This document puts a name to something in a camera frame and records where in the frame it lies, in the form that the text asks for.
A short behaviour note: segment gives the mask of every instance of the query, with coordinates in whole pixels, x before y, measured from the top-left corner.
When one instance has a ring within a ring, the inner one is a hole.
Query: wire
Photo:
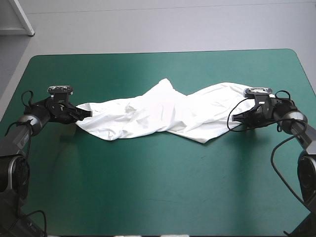
[[[302,133],[304,133],[306,131],[306,128],[307,128],[307,125],[306,125],[306,122],[303,121],[303,120],[298,120],[298,119],[292,119],[294,122],[298,122],[300,124],[302,124],[304,126],[304,129],[302,131],[300,131],[299,133],[293,135],[293,136],[290,136],[289,138],[286,138],[284,141],[280,142],[279,144],[277,144],[273,150],[272,150],[272,153],[271,153],[271,165],[273,167],[273,169],[275,170],[275,172],[277,173],[277,175],[280,177],[280,179],[283,181],[283,183],[287,186],[287,188],[290,190],[290,192],[296,197],[296,199],[298,199],[298,201],[303,205],[305,206],[309,211],[310,209],[304,204],[304,201],[295,193],[295,191],[291,188],[291,186],[287,183],[287,181],[285,180],[285,178],[282,176],[282,174],[280,173],[280,171],[277,169],[275,163],[274,163],[274,156],[275,156],[275,152],[276,150],[282,146],[284,143],[292,140],[293,138],[296,138],[298,136],[300,136]]]
[[[24,97],[24,95],[25,95],[27,92],[29,92],[29,93],[31,94],[31,97],[29,98],[29,101],[28,101],[28,104],[29,104],[29,105],[26,105],[26,104],[24,103],[24,100],[23,100],[23,97]],[[31,108],[33,96],[34,96],[34,93],[33,93],[31,90],[24,91],[24,92],[22,93],[22,95],[21,95],[22,104],[23,104],[25,107]]]
[[[45,215],[45,212],[42,211],[42,210],[36,210],[36,211],[32,211],[30,212],[29,214],[26,214],[26,215],[22,215],[20,216],[19,218],[17,218],[13,223],[12,225],[9,227],[9,229],[4,232],[4,233],[0,233],[0,235],[5,235],[7,233],[9,233],[10,231],[13,230],[13,228],[15,227],[15,225],[18,223],[18,221],[22,220],[23,218],[26,218],[26,217],[29,217],[29,216],[32,216],[36,213],[41,213],[43,215],[43,218],[44,218],[44,237],[47,237],[47,218],[46,218],[46,215]]]

